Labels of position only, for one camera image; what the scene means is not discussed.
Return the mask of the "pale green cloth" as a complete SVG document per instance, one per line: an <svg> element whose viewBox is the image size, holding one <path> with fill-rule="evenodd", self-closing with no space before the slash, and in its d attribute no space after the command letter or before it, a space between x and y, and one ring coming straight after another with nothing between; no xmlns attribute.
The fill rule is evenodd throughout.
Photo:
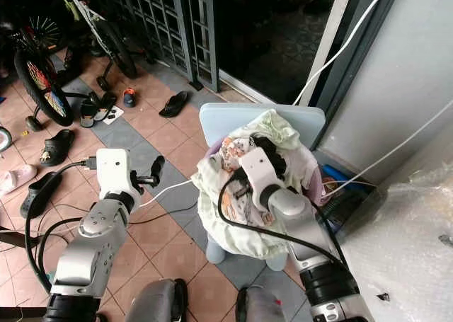
<svg viewBox="0 0 453 322"><path fill-rule="evenodd" d="M242 120L236 125L220 125L216 132L206 131L204 136L207 141L207 147L210 148L223 137L251 137L255 132L268 137L276 146L276 149L278 144L285 139L297 138L303 144L297 128L281 112L274 109L263 110L252 118ZM256 146L252 140L251 143L253 148L255 148ZM260 260L286 258L289 252L289 245L286 241L281 240L281 238L249 231L249 229L233 227L220 218L217 212L217 202L222 200L222 195L219 193L222 186L219 187L213 197L206 195L204 190L198 189L200 190L198 215L200 215L200 221L206 229L208 240L230 254L260 258ZM284 226L276 222L274 215L267 209L263 211L258 209L258 218L255 224L251 226L272 229L272 231L280 232L281 234L285 232Z"/></svg>

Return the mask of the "pale pink garment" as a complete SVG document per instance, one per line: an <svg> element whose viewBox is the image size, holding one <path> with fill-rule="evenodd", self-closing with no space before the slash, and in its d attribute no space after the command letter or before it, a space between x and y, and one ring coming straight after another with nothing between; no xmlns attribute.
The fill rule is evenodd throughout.
<svg viewBox="0 0 453 322"><path fill-rule="evenodd" d="M317 160L303 144L294 149L279 147L278 153L286 161L284 184L298 190L310 200L319 200L323 193Z"/></svg>

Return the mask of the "printed orange white garment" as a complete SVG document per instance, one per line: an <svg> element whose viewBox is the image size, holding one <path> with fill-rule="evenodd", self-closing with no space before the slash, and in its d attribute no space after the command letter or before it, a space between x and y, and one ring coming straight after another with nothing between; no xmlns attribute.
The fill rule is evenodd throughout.
<svg viewBox="0 0 453 322"><path fill-rule="evenodd" d="M222 195L222 209L230 221L254 225L258 209L251 200L251 185L239 163L240 157L251 149L249 137L223 138L217 153L213 155L213 166L221 185L233 178Z"/></svg>

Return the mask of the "light blue plastic chair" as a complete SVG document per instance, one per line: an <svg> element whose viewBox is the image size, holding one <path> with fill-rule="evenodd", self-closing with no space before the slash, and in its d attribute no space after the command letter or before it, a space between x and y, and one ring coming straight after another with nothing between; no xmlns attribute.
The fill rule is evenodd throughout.
<svg viewBox="0 0 453 322"><path fill-rule="evenodd" d="M220 125L236 125L240 121L252 118L266 109L274 109L281 112L297 128L303 144L311 152L310 146L314 143L315 135L326 124L326 115L324 115L323 110L313 108L313 106L227 103L202 105L200 120L203 134L206 131L216 132ZM271 258L271 260L265 260L265 264L268 265L270 270L283 271L286 268L289 252L286 258ZM211 263L222 263L227 253L229 252L224 251L223 248L208 240L206 255Z"/></svg>

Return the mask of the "black flip-flop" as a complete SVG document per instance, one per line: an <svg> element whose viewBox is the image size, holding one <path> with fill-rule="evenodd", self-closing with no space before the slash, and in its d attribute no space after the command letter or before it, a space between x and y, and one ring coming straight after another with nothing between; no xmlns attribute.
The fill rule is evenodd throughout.
<svg viewBox="0 0 453 322"><path fill-rule="evenodd" d="M174 96L168 99L166 104L163 106L159 115L164 118L172 118L178 116L185 105L190 101L192 93L190 91L181 91L176 93Z"/></svg>

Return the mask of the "white paper sheet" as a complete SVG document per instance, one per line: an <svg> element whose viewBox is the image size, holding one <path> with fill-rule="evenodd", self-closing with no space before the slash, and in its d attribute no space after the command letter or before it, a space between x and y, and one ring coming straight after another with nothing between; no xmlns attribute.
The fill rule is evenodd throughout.
<svg viewBox="0 0 453 322"><path fill-rule="evenodd" d="M112 125L120 116L122 116L123 111L122 108L119 108L119 106L114 105L107 114L105 115L105 118L103 119L104 124L107 125Z"/></svg>

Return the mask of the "small blue orange shoe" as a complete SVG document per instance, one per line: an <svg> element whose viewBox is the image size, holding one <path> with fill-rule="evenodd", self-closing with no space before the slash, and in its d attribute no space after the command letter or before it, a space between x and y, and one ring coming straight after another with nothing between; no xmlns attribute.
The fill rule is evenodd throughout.
<svg viewBox="0 0 453 322"><path fill-rule="evenodd" d="M126 108L135 108L136 99L137 97L135 89L133 89L132 87L126 87L126 89L123 90L122 101L123 105L125 105Z"/></svg>

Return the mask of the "black clog shoe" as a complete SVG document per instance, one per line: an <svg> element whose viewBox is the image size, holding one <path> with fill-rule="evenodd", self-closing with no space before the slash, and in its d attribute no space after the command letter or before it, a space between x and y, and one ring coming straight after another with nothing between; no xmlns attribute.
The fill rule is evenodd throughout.
<svg viewBox="0 0 453 322"><path fill-rule="evenodd" d="M43 147L40 157L41 166L52 167L64 163L74 137L74 131L62 129L54 137L45 139L45 147Z"/></svg>
<svg viewBox="0 0 453 322"><path fill-rule="evenodd" d="M34 219L42 215L61 182L62 176L59 172L48 172L41 179L30 184L27 196L20 206L22 218Z"/></svg>

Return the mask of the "grey left robot leg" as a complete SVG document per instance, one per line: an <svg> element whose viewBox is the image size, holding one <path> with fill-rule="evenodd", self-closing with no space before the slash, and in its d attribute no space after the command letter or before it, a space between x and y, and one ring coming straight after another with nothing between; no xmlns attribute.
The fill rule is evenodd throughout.
<svg viewBox="0 0 453 322"><path fill-rule="evenodd" d="M126 313L126 322L187 322L188 284L161 279L143 287Z"/></svg>

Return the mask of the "grey robot leg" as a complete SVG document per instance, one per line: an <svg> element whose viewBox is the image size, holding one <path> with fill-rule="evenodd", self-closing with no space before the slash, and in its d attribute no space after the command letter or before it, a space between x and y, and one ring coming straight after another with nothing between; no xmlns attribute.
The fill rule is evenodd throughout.
<svg viewBox="0 0 453 322"><path fill-rule="evenodd" d="M126 322L187 322L188 284L161 279L143 287L126 313Z"/></svg>
<svg viewBox="0 0 453 322"><path fill-rule="evenodd" d="M235 322L286 322L281 303L259 285L242 287L237 293Z"/></svg>

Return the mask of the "black white bicycle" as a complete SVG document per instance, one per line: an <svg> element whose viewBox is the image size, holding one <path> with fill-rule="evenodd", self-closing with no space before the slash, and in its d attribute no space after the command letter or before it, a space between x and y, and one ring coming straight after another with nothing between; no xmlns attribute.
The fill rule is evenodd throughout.
<svg viewBox="0 0 453 322"><path fill-rule="evenodd" d="M93 32L100 48L110 59L107 63L103 75L98 76L96 82L104 91L110 91L110 83L107 82L107 75L111 67L116 64L123 76L135 79L138 76L136 64L132 58L132 53L127 49L122 32L114 23L107 21L97 11L91 9L88 0L72 0L74 8L78 14L86 21L86 24Z"/></svg>

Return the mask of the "pink slipper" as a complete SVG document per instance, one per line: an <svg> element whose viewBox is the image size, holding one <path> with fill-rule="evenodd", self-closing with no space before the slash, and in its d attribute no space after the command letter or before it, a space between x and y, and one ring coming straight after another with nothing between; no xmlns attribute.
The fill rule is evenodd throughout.
<svg viewBox="0 0 453 322"><path fill-rule="evenodd" d="M8 195L23 184L32 180L36 176L37 167L32 164L23 164L14 167L10 171L1 173L0 195Z"/></svg>

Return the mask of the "dark wooden plank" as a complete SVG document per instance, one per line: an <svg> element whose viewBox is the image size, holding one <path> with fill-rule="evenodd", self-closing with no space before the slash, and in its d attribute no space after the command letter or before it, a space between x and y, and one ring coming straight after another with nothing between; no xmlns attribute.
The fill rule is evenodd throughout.
<svg viewBox="0 0 453 322"><path fill-rule="evenodd" d="M19 248L32 248L40 242L40 238L31 237L27 234L21 234L13 229L0 229L0 242Z"/></svg>

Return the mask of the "small white tyre wheel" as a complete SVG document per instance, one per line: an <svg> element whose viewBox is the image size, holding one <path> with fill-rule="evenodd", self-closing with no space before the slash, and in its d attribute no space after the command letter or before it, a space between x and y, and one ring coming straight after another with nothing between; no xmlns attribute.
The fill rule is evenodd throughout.
<svg viewBox="0 0 453 322"><path fill-rule="evenodd" d="M13 144L13 137L12 134L3 127L3 125L0 125L0 153L3 153L3 151L7 150L9 147L12 146Z"/></svg>

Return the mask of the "clear bubble wrap cover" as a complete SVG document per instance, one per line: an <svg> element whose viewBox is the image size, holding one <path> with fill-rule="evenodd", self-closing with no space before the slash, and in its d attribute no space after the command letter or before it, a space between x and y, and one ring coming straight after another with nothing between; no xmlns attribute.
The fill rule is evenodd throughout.
<svg viewBox="0 0 453 322"><path fill-rule="evenodd" d="M408 161L363 202L344 234L376 322L453 322L453 153Z"/></svg>

